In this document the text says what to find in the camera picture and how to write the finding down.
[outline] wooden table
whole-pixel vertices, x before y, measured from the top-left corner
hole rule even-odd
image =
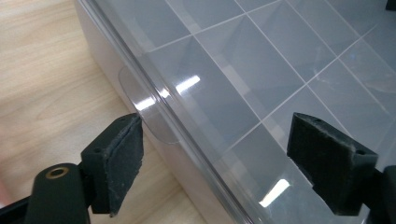
[[[0,0],[0,183],[10,201],[29,195],[41,170],[79,163],[127,113],[89,53],[73,1]],[[145,153],[119,215],[92,223],[204,223],[148,140]]]

